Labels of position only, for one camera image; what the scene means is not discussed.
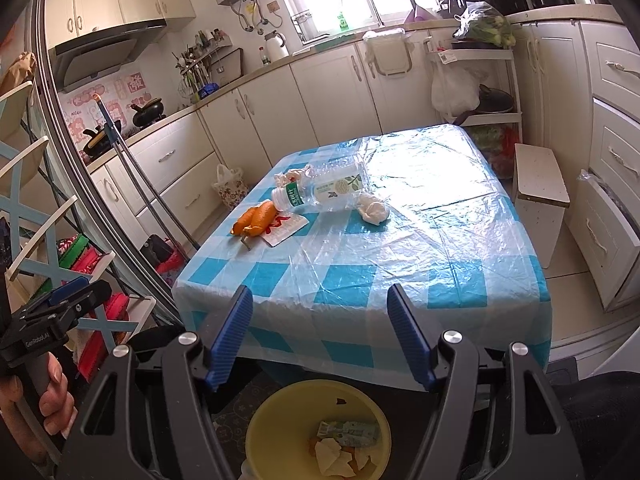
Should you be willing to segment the person's left hand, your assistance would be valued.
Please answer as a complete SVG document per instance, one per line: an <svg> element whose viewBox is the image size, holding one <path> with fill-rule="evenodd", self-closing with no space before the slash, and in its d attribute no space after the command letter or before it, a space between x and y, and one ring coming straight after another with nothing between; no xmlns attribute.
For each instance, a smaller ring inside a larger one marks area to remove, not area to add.
<svg viewBox="0 0 640 480"><path fill-rule="evenodd" d="M44 417L43 428L50 436L60 432L67 436L77 415L74 398L67 391L68 381L58 359L51 352L47 359L49 382L39 399L40 413ZM31 462L41 466L46 463L48 453L17 409L16 404L22 397L20 378L1 379L2 418L20 449Z"/></svg>

